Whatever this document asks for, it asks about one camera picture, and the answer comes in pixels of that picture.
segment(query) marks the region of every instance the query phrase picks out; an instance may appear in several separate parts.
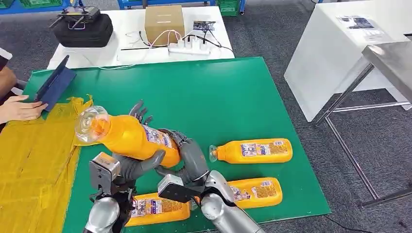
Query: orange bottle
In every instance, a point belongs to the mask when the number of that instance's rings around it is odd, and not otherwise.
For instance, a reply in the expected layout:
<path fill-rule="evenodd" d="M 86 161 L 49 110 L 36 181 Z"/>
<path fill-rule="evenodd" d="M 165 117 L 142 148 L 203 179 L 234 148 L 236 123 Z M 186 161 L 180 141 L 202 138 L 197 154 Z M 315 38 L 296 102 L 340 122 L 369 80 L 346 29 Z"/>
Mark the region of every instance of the orange bottle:
<path fill-rule="evenodd" d="M 180 221 L 190 217 L 190 202 L 180 203 L 163 199 L 157 193 L 134 196 L 133 210 L 128 226 Z"/>
<path fill-rule="evenodd" d="M 223 160 L 231 164 L 284 163 L 292 154 L 291 142 L 286 138 L 231 141 L 209 147 L 210 161 Z"/>
<path fill-rule="evenodd" d="M 142 125 L 130 115 L 111 116 L 101 106 L 84 110 L 75 126 L 77 138 L 86 143 L 103 143 L 109 150 L 144 160 L 156 150 L 166 151 L 161 165 L 172 167 L 180 156 L 174 141 L 161 131 Z"/>
<path fill-rule="evenodd" d="M 235 203 L 242 209 L 273 206 L 282 202 L 279 181 L 273 177 L 230 181 Z"/>

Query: person's hand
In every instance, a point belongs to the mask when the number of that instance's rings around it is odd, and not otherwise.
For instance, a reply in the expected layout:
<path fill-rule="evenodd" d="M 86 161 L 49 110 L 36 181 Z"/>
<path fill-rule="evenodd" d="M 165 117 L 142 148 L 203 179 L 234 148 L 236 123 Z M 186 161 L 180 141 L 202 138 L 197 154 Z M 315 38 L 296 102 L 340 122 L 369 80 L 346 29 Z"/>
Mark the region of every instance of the person's hand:
<path fill-rule="evenodd" d="M 42 102 L 22 103 L 29 96 L 12 96 L 0 106 L 0 124 L 10 120 L 34 120 L 48 105 Z"/>

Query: sleeve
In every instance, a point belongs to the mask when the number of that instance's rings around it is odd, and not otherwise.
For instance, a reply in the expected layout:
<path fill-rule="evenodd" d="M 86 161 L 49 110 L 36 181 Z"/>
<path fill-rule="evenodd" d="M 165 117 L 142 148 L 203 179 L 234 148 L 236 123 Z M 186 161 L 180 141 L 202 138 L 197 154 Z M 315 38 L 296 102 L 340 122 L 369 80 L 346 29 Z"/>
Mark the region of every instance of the sleeve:
<path fill-rule="evenodd" d="M 7 62 L 12 58 L 12 54 L 0 48 L 0 71 L 6 66 Z"/>

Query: gray carpet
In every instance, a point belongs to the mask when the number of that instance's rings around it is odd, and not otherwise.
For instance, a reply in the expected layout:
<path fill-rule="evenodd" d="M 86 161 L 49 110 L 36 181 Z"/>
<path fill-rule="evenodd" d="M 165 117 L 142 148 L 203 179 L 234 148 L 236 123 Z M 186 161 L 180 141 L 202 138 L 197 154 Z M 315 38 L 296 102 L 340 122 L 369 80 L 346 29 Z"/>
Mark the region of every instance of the gray carpet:
<path fill-rule="evenodd" d="M 88 2 L 101 9 L 118 8 L 114 1 Z M 264 57 L 332 209 L 329 217 L 349 228 L 410 233 L 411 197 L 368 210 L 358 207 L 359 202 L 371 199 L 369 193 L 326 124 L 316 128 L 306 122 L 283 78 L 312 9 L 310 0 L 248 0 L 244 16 L 224 19 L 235 55 Z M 10 66 L 19 78 L 26 80 L 31 70 L 46 68 L 57 46 L 46 29 L 53 19 L 55 14 L 48 13 L 0 16 L 0 47 L 14 54 Z M 354 93 L 345 104 L 363 100 L 393 99 L 386 90 L 376 90 Z M 332 120 L 380 195 L 412 185 L 411 111 L 401 107 L 363 110 L 335 114 Z M 268 233 L 349 232 L 323 216 L 265 224 L 264 229 Z"/>

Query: black bag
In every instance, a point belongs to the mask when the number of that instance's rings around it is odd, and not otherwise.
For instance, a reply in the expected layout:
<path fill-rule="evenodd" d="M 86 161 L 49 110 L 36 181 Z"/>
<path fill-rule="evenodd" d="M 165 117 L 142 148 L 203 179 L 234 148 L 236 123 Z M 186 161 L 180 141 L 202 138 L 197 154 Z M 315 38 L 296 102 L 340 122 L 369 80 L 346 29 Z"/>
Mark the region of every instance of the black bag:
<path fill-rule="evenodd" d="M 60 21 L 54 28 L 54 35 L 64 47 L 101 48 L 107 45 L 113 32 L 112 20 L 106 14 L 97 16 L 94 22 L 79 23 Z"/>

